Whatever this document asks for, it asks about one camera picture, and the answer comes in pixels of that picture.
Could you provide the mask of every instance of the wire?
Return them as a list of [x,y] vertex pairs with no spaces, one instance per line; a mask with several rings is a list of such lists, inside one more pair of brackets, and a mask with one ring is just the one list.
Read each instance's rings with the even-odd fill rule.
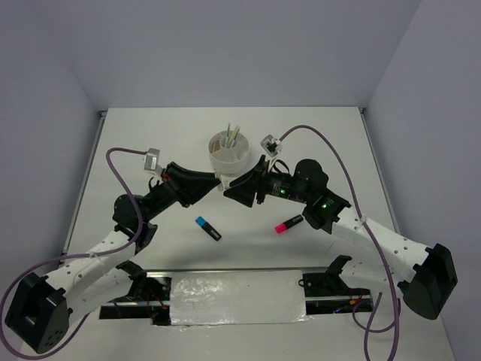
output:
[[115,310],[117,311],[117,314],[119,315],[119,318],[122,318],[122,312],[120,311],[119,304],[115,301],[111,301],[113,306],[115,307]]
[[[357,195],[355,194],[355,189],[354,185],[352,184],[352,179],[349,175],[349,172],[347,171],[346,165],[344,164],[343,160],[340,158],[339,153],[336,151],[332,143],[317,129],[313,128],[312,126],[306,126],[306,125],[299,125],[299,126],[294,126],[291,129],[289,129],[287,132],[285,132],[280,138],[280,141],[283,141],[286,139],[286,137],[294,132],[297,129],[308,129],[314,133],[316,133],[329,147],[329,149],[332,151],[334,156],[336,157],[337,161],[339,162],[340,167],[343,169],[344,176],[347,179],[347,183],[349,184],[349,189],[351,191],[352,195],[352,200],[354,201],[354,207],[355,210],[358,214],[359,219],[362,219],[362,212],[361,212],[361,207],[359,205],[359,200]],[[391,297],[392,297],[392,309],[394,311],[394,338],[392,340],[392,347],[391,347],[391,352],[389,353],[388,361],[392,361],[395,358],[396,352],[398,350],[398,344],[399,344],[399,307],[398,307],[398,301],[397,301],[397,296],[396,296],[396,289],[394,285],[394,281],[392,279],[391,271],[389,270],[389,264],[386,259],[386,256],[384,255],[383,249],[381,248],[378,240],[376,239],[376,236],[373,234],[371,228],[368,225],[368,222],[363,222],[363,226],[366,229],[366,232],[369,234],[371,237],[372,242],[374,243],[374,246],[377,249],[377,253],[380,255],[381,261],[383,262],[384,269],[387,274],[387,279],[389,282],[389,289],[391,291]],[[379,305],[380,298],[378,297],[376,304]],[[367,329],[365,330],[365,356],[367,361],[371,361],[371,358],[369,357],[369,352],[368,352],[368,337],[369,337],[369,329],[371,327],[372,319],[374,318],[375,315],[375,310],[373,309],[373,312],[371,313],[371,317],[369,319],[370,322],[367,324]]]
[[[380,293],[378,299],[381,299],[382,297],[383,297],[383,293]],[[360,305],[362,305],[364,303],[367,303],[369,301],[370,301],[369,299],[363,299],[363,300],[359,301],[358,303],[356,303],[356,305],[354,306],[354,309],[352,310],[352,319],[354,320],[355,324],[358,325],[359,327],[361,327],[364,331],[368,328],[361,325],[361,323],[358,321],[357,317],[355,316],[355,313],[357,312]],[[399,308],[399,314],[401,314],[401,300],[400,299],[398,299],[398,308]],[[384,333],[384,332],[389,331],[392,327],[394,327],[394,322],[392,322],[389,326],[387,326],[383,329],[368,329],[368,331],[372,332],[372,333]]]
[[[95,254],[96,256],[107,256],[109,254],[116,253],[116,252],[119,252],[121,250],[124,250],[127,247],[129,247],[131,244],[135,243],[135,241],[137,241],[138,237],[142,233],[142,221],[143,220],[142,220],[141,210],[138,207],[138,204],[135,201],[135,198],[132,195],[132,192],[130,191],[126,182],[122,179],[119,172],[113,166],[112,160],[110,159],[110,155],[113,152],[124,152],[124,153],[139,154],[139,155],[144,155],[147,152],[143,152],[143,151],[140,151],[140,150],[132,150],[132,149],[115,147],[115,148],[109,149],[107,151],[107,153],[105,154],[105,157],[107,159],[107,164],[110,167],[110,170],[113,172],[113,175],[115,175],[115,178],[122,185],[123,189],[127,193],[128,198],[130,199],[130,202],[132,202],[132,205],[134,206],[135,213],[137,214],[137,219],[138,219],[138,228],[137,228],[137,232],[135,233],[135,235],[132,237],[132,239],[129,242],[127,242],[123,246],[115,248],[113,250],[106,250],[104,252],[98,252],[98,253]],[[30,355],[25,355],[24,353],[20,353],[18,350],[15,350],[12,347],[12,345],[8,342],[7,337],[5,336],[5,331],[3,329],[3,322],[1,322],[1,320],[3,320],[3,311],[5,309],[5,304],[7,303],[7,297],[10,295],[10,293],[11,293],[12,289],[15,287],[15,285],[17,285],[26,275],[30,274],[35,269],[40,268],[43,265],[49,265],[50,263],[57,263],[59,261],[63,261],[63,260],[66,260],[66,259],[79,259],[79,258],[89,258],[89,257],[91,257],[91,255],[89,253],[66,254],[64,256],[59,256],[59,257],[49,259],[47,261],[39,262],[36,265],[33,265],[32,267],[27,269],[26,271],[22,272],[17,278],[15,278],[15,280],[11,283],[11,285],[7,287],[4,295],[2,296],[2,300],[0,301],[0,341],[2,341],[2,344],[5,346],[5,348],[10,353],[12,353],[14,356],[19,357],[21,359],[30,359],[30,360],[46,359],[46,358],[48,358],[52,355],[55,355],[61,349],[63,349],[72,340],[72,338],[78,333],[81,326],[83,325],[83,323],[87,319],[88,314],[82,318],[82,320],[79,322],[77,328],[72,332],[70,337],[67,338],[67,340],[63,344],[58,346],[55,350],[53,350],[49,353],[45,353],[43,355],[39,355],[39,356],[30,356]]]
[[282,174],[283,172],[282,172],[280,169],[278,169],[276,163],[281,164],[281,165],[287,170],[287,173],[290,173],[290,170],[289,170],[288,165],[285,164],[285,162],[282,161],[281,159],[277,159],[277,160],[274,162],[274,164],[272,165],[273,170],[275,170],[277,173],[281,173],[281,174]]
[[152,295],[155,297],[155,299],[157,300],[157,302],[160,303],[160,306],[161,306],[164,310],[166,310],[166,309],[167,309],[167,306],[164,305],[164,302],[162,302],[162,301],[160,300],[160,298],[156,296],[156,294],[152,291],[151,288],[149,288],[149,291],[150,291],[150,292],[152,293]]

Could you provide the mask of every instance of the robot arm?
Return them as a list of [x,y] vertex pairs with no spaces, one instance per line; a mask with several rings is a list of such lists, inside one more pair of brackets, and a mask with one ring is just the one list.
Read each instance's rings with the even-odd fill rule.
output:
[[[150,221],[165,209],[179,202],[183,207],[193,205],[220,180],[213,173],[188,171],[172,162],[165,169],[158,166],[159,151],[149,150],[144,169],[159,180],[145,196],[135,196],[141,210],[141,236],[131,246],[108,256],[97,252],[116,249],[132,239],[139,227],[138,217],[127,196],[120,196],[114,205],[113,220],[117,223],[105,240],[89,251],[90,258],[76,259],[49,274],[35,273],[23,278],[15,293],[5,323],[37,353],[55,347],[70,324],[105,302],[145,287],[147,275],[131,259],[152,240],[157,226]],[[301,160],[294,175],[270,171],[269,162],[262,156],[258,164],[242,177],[230,183],[224,196],[248,207],[254,199],[263,203],[266,196],[275,196],[305,205],[303,215],[314,229],[322,229],[352,242],[356,247],[371,247],[371,239],[362,227],[350,204],[327,188],[328,176],[312,159]],[[457,283],[450,252],[437,244],[433,249],[409,241],[369,220],[370,227],[380,238],[390,266],[400,282],[408,307],[428,319],[439,315],[449,294]],[[365,277],[370,270],[342,272],[349,266],[350,256],[339,256],[329,267],[337,270],[340,279],[350,287],[374,288]]]
[[[327,188],[328,175],[317,161],[301,160],[294,175],[274,173],[269,169],[269,162],[262,156],[251,171],[231,182],[224,196],[247,207],[252,207],[255,199],[258,204],[263,203],[266,195],[303,203],[302,214],[314,229],[350,241],[353,247],[375,250],[362,226],[368,220],[359,220],[351,204]],[[372,220],[368,224],[399,280],[398,295],[402,295],[406,305],[418,315],[435,320],[458,283],[449,250],[440,244],[431,249]],[[345,265],[349,267],[350,260],[350,256],[341,255],[333,262],[340,279],[348,287],[377,290],[387,287],[383,273],[373,272],[367,265],[358,264],[355,271],[342,272]]]

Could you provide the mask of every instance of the black mount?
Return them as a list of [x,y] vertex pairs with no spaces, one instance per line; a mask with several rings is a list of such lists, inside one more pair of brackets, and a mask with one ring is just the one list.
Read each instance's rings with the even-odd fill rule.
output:
[[415,265],[416,275],[411,282],[402,281],[398,287],[406,305],[419,316],[436,320],[456,284],[458,276],[451,252],[436,244],[422,265]]
[[331,234],[332,223],[351,204],[327,188],[329,177],[321,165],[313,159],[303,159],[295,166],[294,175],[274,173],[268,167],[269,162],[261,156],[251,171],[231,182],[224,196],[247,207],[253,206],[254,199],[263,203],[266,195],[304,203],[302,215],[306,221],[314,229]]
[[350,256],[338,256],[325,272],[304,273],[299,285],[304,288],[306,297],[349,295],[351,290],[339,277]]
[[33,272],[25,276],[5,318],[5,324],[36,353],[45,353],[60,342],[67,333],[71,313],[63,296],[65,290],[53,289],[46,279]]
[[170,286],[167,287],[168,290],[164,290],[165,286],[162,286],[155,278],[147,277],[147,272],[132,261],[122,262],[116,268],[129,274],[129,278],[133,281],[129,293],[125,295],[125,298],[131,301],[144,301],[149,291],[156,295],[169,294],[170,292]]

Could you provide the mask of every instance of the blue marker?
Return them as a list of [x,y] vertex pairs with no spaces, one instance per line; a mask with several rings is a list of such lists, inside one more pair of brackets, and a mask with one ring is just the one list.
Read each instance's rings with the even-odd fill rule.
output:
[[202,217],[197,217],[195,222],[213,239],[220,240],[222,236]]

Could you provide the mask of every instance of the white cylindrical container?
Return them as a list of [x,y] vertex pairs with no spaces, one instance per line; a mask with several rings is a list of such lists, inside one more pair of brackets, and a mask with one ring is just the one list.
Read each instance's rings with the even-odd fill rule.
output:
[[209,141],[210,163],[222,174],[236,174],[242,171],[249,161],[249,142],[238,133],[237,139],[232,141],[230,147],[226,147],[226,136],[227,131],[219,132]]

